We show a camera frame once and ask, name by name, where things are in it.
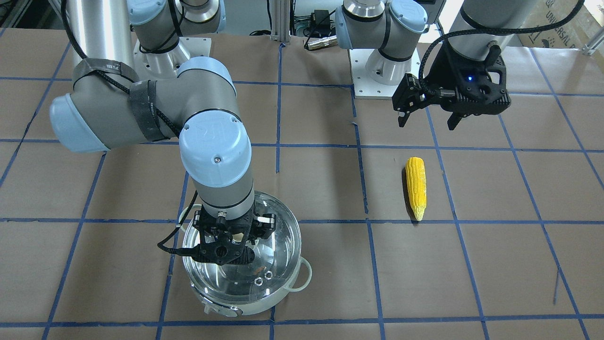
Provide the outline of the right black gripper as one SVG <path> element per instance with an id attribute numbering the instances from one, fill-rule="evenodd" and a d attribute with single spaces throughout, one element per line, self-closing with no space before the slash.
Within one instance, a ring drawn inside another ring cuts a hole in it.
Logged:
<path id="1" fill-rule="evenodd" d="M 192 247 L 183 247 L 184 260 L 193 260 L 205 264 L 248 265 L 255 260 L 251 246 L 257 239 L 268 239 L 276 230 L 277 215 L 275 211 L 257 214 L 251 207 L 244 215 L 233 220 L 225 216 L 214 218 L 206 209 L 197 204 L 192 226 L 188 231 L 199 233 L 199 243 Z"/>

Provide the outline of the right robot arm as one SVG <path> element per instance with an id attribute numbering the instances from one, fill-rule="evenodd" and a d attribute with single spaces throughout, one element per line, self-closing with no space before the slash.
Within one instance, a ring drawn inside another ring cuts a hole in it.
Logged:
<path id="1" fill-rule="evenodd" d="M 276 219 L 254 210 L 252 146 L 227 68 L 183 47 L 186 34 L 217 31 L 223 9 L 217 0 L 63 0 L 77 64 L 73 92 L 54 99 L 49 116 L 75 153 L 178 138 L 202 201 L 193 224 L 201 242 L 158 247 L 200 263 L 248 265 Z"/>

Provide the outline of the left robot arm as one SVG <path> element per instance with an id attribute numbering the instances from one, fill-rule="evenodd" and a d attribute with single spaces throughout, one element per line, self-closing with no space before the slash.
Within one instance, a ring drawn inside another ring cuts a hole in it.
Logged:
<path id="1" fill-rule="evenodd" d="M 523 27 L 534 0 L 466 0 L 449 33 L 427 47 L 417 75 L 388 67 L 410 62 L 420 36 L 427 31 L 428 13 L 414 0 L 345 0 L 335 9 L 338 45 L 373 50 L 368 72 L 376 81 L 397 86 L 391 98 L 404 127 L 412 112 L 439 105 L 451 113 L 454 130 L 470 115 L 498 115 L 511 105 L 502 57 L 509 36 L 552 30 L 570 22 L 580 11 L 548 25 Z"/>

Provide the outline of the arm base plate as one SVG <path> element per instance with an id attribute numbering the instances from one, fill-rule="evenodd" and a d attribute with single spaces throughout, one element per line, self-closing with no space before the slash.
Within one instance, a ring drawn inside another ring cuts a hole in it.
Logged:
<path id="1" fill-rule="evenodd" d="M 175 79 L 184 62 L 190 58 L 209 56 L 209 37 L 180 37 L 179 43 L 167 52 L 142 53 L 140 42 L 134 45 L 134 70 L 140 80 Z"/>
<path id="2" fill-rule="evenodd" d="M 416 76 L 420 66 L 417 50 L 403 62 L 388 60 L 376 49 L 349 50 L 349 57 L 354 92 L 361 99 L 390 99 L 403 76 Z"/>

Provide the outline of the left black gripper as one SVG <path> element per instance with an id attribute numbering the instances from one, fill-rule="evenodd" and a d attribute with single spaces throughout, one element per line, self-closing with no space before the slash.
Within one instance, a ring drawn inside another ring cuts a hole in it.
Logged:
<path id="1" fill-rule="evenodd" d="M 500 114 L 511 106 L 500 46 L 489 47 L 484 60 L 472 60 L 445 42 L 423 83 L 406 73 L 394 92 L 392 103 L 398 111 L 400 128 L 405 127 L 410 112 L 429 105 L 440 105 L 452 112 L 447 119 L 450 131 L 455 130 L 465 116 Z"/>

